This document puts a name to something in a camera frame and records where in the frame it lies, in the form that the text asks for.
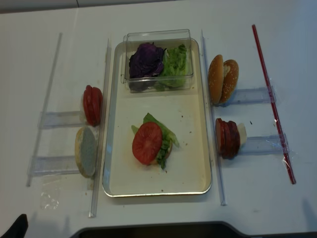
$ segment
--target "plastic holder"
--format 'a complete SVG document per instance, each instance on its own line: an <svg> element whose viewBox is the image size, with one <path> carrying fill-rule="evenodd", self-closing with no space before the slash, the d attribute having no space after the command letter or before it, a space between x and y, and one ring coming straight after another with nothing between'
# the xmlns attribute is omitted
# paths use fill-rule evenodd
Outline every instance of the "plastic holder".
<svg viewBox="0 0 317 238"><path fill-rule="evenodd" d="M233 92L228 102L218 106L226 107L234 104L257 104L275 102L275 94L271 86L271 92L267 87L254 89L237 89Z"/></svg>
<svg viewBox="0 0 317 238"><path fill-rule="evenodd" d="M52 129L57 127L80 127L85 124L80 121L80 111L77 112L48 112L43 115L40 114L38 127L41 129Z"/></svg>
<svg viewBox="0 0 317 238"><path fill-rule="evenodd" d="M49 84L47 88L47 93L45 96L42 113L40 114L40 119L38 123L38 134L36 138L36 143L34 146L33 156L30 159L28 168L28 180L27 186L31 185L32 177L46 176L46 175L70 175L78 174L78 168L75 162L75 156L39 156L39 148L41 143L41 137L44 130L56 129L56 128L71 128L71 127L81 127L85 124L80 121L80 111L76 112L47 112L48 103L50 98L50 93L52 91L52 84L54 79L54 73L56 68L56 63L58 60L58 54L60 50L62 40L62 33L59 34L57 47L55 50L55 56L53 59L53 66L50 74ZM104 143L104 129L105 129L105 119L106 119L106 99L108 93L108 82L109 82L109 71L110 71L110 60L111 60L111 46L108 40L106 49L106 69L105 78L103 86L103 103L101 110L101 124L98 130L98 147L97 147L97 159L96 159L96 171L94 176L91 178L93 184L93 192L91 205L89 210L89 217L95 217L97 213L97 201L98 201L98 190L99 190L99 179L100 179L100 167L102 160L102 151Z"/></svg>
<svg viewBox="0 0 317 238"><path fill-rule="evenodd" d="M201 45L202 45L202 58L203 58L203 68L205 74L205 80L208 81L208 65L206 59L206 47L205 39L203 36L203 31L201 33ZM229 105L249 105L249 104L260 104L260 103L274 103L275 94L272 86L262 87L256 89L239 89L235 90L232 97L225 104L216 105L221 107L226 107ZM214 107L210 100L208 101L208 109L210 113L210 118L212 119L212 129L211 134L213 136L213 149L217 151L216 145L216 134L215 134L215 116ZM283 155L289 152L289 147L286 140L286 135L270 135L270 136L256 136L247 137L245 145L239 150L237 156L249 156L249 155ZM221 206L227 205L226 193L224 190L223 175L222 175L222 157L215 152L215 165L216 165L216 176L219 188L219 199Z"/></svg>

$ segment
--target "tomato slice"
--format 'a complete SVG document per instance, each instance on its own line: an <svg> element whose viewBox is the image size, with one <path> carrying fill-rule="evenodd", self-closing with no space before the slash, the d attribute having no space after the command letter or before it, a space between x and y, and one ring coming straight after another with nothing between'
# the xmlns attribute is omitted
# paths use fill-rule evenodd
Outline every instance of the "tomato slice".
<svg viewBox="0 0 317 238"><path fill-rule="evenodd" d="M229 129L228 124L225 121L223 121L222 123L223 123L225 138L226 138L225 151L223 152L222 157L224 159L230 159L233 138L231 138L231 133L230 133L230 129Z"/></svg>
<svg viewBox="0 0 317 238"><path fill-rule="evenodd" d="M236 156L240 148L240 135L238 131L237 124L234 121L228 121L228 125L232 133L234 134L234 147L233 147L233 156Z"/></svg>
<svg viewBox="0 0 317 238"><path fill-rule="evenodd" d="M100 124L100 112L101 103L103 101L103 95L99 88L93 87L92 89L93 108L97 125Z"/></svg>
<svg viewBox="0 0 317 238"><path fill-rule="evenodd" d="M216 129L218 153L222 154L225 150L225 136L224 136L223 121L220 118L216 119L215 129Z"/></svg>
<svg viewBox="0 0 317 238"><path fill-rule="evenodd" d="M144 123L134 136L132 152L144 165L149 165L162 146L162 130L155 122Z"/></svg>
<svg viewBox="0 0 317 238"><path fill-rule="evenodd" d="M88 113L92 122L92 126L95 126L97 123L96 123L96 117L95 117L94 107L93 107L92 89L93 88L90 85L87 85L86 91L87 91Z"/></svg>
<svg viewBox="0 0 317 238"><path fill-rule="evenodd" d="M93 122L91 121L90 116L89 116L89 112L88 112L87 90L85 90L85 92L84 92L83 105L84 105L84 111L85 111L86 120L87 120L89 125L93 125Z"/></svg>

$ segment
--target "clear plastic sheet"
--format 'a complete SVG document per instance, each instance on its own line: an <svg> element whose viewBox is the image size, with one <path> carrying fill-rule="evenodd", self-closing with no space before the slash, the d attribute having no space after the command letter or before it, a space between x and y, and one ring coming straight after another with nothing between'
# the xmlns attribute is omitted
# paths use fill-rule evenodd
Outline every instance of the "clear plastic sheet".
<svg viewBox="0 0 317 238"><path fill-rule="evenodd" d="M56 210L59 204L61 176L44 176L42 183L40 208Z"/></svg>

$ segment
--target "top bun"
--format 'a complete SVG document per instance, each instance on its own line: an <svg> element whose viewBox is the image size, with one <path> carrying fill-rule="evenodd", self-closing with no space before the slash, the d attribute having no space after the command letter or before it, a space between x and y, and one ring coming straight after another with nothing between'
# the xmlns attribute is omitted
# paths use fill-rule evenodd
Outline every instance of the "top bun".
<svg viewBox="0 0 317 238"><path fill-rule="evenodd" d="M222 85L224 80L222 55L217 55L211 62L208 70L208 84L211 102L218 104L221 99Z"/></svg>
<svg viewBox="0 0 317 238"><path fill-rule="evenodd" d="M235 87L237 86L239 78L239 65L233 60L229 59L223 63L224 80L222 93L219 103L225 103L229 100Z"/></svg>

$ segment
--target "bread slice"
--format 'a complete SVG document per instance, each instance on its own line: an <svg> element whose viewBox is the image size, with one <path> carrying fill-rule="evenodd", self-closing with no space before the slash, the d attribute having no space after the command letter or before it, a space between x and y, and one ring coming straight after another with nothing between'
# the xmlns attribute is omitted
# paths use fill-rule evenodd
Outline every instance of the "bread slice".
<svg viewBox="0 0 317 238"><path fill-rule="evenodd" d="M75 161L82 176L94 175L97 159L97 142L89 127L79 129L75 140Z"/></svg>
<svg viewBox="0 0 317 238"><path fill-rule="evenodd" d="M209 92L213 104L218 104L220 101L223 79L223 58L222 55L217 55L208 70Z"/></svg>
<svg viewBox="0 0 317 238"><path fill-rule="evenodd" d="M219 103L225 103L229 100L235 87L237 86L239 78L239 65L233 60L229 59L223 63L224 80Z"/></svg>

